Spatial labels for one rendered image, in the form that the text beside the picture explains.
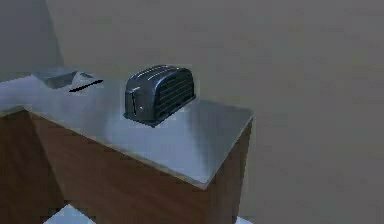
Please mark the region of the steel kitchen sink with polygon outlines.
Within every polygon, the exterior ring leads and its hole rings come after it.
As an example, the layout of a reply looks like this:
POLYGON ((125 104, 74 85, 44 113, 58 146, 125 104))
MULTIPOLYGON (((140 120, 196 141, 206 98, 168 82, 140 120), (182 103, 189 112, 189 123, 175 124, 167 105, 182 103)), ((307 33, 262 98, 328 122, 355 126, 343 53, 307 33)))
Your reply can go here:
POLYGON ((51 89, 64 87, 77 88, 96 80, 93 75, 88 73, 65 69, 51 69, 35 72, 32 76, 51 89))

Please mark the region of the brown wooden kitchen counter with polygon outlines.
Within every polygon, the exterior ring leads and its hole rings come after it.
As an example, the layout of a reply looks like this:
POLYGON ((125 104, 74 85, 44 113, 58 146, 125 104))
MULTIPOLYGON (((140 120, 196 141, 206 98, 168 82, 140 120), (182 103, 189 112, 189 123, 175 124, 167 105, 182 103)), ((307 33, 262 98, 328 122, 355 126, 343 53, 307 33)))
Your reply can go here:
POLYGON ((124 118, 124 89, 0 82, 0 224, 66 205, 93 224, 235 224, 251 111, 195 100, 152 128, 124 118))

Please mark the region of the dark metal toaster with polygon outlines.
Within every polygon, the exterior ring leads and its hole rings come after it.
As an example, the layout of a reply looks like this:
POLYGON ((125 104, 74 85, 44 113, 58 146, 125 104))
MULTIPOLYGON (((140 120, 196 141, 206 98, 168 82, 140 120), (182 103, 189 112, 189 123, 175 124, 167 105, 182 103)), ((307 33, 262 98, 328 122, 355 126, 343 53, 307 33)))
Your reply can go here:
POLYGON ((154 128, 195 98, 189 69, 156 65, 127 80, 123 116, 154 128))

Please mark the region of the black thin utensil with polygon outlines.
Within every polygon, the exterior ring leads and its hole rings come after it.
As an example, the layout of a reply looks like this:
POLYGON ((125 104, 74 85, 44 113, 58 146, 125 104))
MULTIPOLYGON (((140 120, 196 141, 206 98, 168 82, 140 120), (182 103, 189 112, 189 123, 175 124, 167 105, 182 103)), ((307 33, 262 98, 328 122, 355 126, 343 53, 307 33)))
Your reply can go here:
POLYGON ((72 88, 69 90, 69 92, 78 92, 85 88, 88 88, 89 86, 102 83, 103 80, 91 80, 90 82, 82 82, 81 80, 77 83, 75 83, 75 86, 72 86, 72 88))

